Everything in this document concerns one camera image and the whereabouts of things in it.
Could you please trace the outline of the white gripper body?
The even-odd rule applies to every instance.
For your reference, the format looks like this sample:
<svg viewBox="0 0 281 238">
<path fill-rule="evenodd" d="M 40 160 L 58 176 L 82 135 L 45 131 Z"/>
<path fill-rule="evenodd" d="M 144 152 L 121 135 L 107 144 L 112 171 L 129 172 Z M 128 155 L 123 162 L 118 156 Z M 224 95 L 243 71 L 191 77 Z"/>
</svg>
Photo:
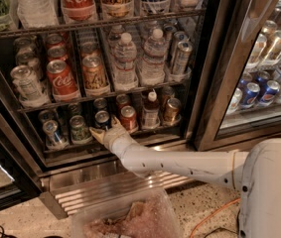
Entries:
<svg viewBox="0 0 281 238">
<path fill-rule="evenodd" d="M 131 140 L 129 133 L 125 130 L 124 127 L 117 126 L 112 127 L 105 132 L 103 137 L 103 145 L 106 149 L 111 151 L 113 146 L 120 142 L 122 145 L 127 145 Z"/>
</svg>

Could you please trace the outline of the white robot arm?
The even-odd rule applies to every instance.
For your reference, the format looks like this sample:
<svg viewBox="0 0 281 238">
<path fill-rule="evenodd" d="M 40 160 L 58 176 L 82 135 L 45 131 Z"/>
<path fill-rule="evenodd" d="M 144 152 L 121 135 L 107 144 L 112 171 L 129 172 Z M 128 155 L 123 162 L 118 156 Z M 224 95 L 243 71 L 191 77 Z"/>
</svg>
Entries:
<svg viewBox="0 0 281 238">
<path fill-rule="evenodd" d="M 89 131 L 138 177 L 163 171 L 239 191 L 238 238 L 281 238 L 281 138 L 248 152 L 177 152 L 139 144 L 115 117 L 109 129 Z"/>
</svg>

